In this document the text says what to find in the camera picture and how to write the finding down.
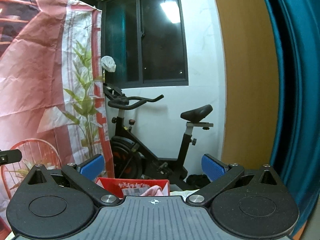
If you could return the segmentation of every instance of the white cloth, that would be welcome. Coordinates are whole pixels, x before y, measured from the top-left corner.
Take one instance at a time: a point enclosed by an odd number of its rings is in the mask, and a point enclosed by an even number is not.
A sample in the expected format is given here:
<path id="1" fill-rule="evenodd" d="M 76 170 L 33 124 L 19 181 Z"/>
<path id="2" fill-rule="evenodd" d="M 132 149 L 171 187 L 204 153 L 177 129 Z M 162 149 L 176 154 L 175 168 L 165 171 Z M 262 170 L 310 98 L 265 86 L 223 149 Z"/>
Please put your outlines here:
<path id="1" fill-rule="evenodd" d="M 173 191 L 170 192 L 170 196 L 182 196 L 183 200 L 186 201 L 186 198 L 189 197 L 191 194 L 197 192 L 199 189 L 196 190 L 185 190 L 185 191 Z"/>
<path id="2" fill-rule="evenodd" d="M 101 58 L 101 66 L 108 72 L 115 72 L 116 71 L 116 63 L 110 56 L 104 56 Z"/>
<path id="3" fill-rule="evenodd" d="M 14 238 L 14 233 L 11 232 L 11 233 L 7 236 L 7 238 L 6 238 L 5 240 L 11 240 L 11 239 L 13 239 L 13 238 Z"/>

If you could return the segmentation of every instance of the teal curtain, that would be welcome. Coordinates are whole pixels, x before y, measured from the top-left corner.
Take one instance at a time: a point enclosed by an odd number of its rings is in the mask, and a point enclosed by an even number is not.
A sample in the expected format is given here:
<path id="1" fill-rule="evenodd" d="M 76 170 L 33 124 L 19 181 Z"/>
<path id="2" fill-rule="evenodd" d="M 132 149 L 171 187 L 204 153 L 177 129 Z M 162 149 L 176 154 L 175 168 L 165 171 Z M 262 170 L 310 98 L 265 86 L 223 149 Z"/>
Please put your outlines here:
<path id="1" fill-rule="evenodd" d="M 320 193 L 320 0 L 265 0 L 279 67 L 271 164 L 307 221 Z"/>
<path id="2" fill-rule="evenodd" d="M 127 81 L 126 66 L 126 20 L 125 9 L 121 5 L 113 6 L 108 10 L 106 18 L 108 31 L 109 55 L 116 63 L 116 72 L 113 75 L 114 83 Z"/>

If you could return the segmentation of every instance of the bike seat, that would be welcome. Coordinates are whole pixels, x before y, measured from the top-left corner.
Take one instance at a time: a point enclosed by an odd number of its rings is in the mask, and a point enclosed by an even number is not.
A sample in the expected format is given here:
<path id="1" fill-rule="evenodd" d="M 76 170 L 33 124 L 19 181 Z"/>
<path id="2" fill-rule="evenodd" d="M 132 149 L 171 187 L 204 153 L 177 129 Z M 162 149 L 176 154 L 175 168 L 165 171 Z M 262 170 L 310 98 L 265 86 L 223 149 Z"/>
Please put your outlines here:
<path id="1" fill-rule="evenodd" d="M 206 105 L 193 109 L 190 111 L 183 112 L 180 117 L 192 123 L 198 123 L 204 119 L 208 114 L 212 112 L 213 108 L 211 105 Z"/>

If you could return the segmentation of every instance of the metal bolt head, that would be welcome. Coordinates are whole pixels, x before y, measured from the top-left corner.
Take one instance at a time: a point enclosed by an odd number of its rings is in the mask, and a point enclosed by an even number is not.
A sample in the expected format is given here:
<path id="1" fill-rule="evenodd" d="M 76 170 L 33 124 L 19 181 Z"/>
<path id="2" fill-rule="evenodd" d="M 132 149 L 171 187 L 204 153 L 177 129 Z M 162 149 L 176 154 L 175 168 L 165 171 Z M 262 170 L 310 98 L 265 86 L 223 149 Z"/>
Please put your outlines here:
<path id="1" fill-rule="evenodd" d="M 191 195 L 189 200 L 193 203 L 201 203 L 204 201 L 204 196 L 201 195 Z"/>
<path id="2" fill-rule="evenodd" d="M 101 197 L 101 201 L 103 201 L 104 203 L 113 203 L 116 200 L 117 197 L 113 195 L 104 195 Z"/>

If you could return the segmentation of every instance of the fabric backdrop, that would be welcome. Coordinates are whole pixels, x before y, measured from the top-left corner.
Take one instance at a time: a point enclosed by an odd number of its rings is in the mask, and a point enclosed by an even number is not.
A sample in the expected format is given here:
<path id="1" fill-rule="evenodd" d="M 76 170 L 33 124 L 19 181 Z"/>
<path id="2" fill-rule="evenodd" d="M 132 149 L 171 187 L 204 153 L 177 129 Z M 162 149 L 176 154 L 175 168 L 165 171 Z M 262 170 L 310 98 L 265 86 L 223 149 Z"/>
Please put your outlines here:
<path id="1" fill-rule="evenodd" d="M 5 210 L 35 163 L 49 169 L 103 154 L 114 177 L 100 67 L 101 11 L 78 0 L 0 0 L 0 240 Z"/>

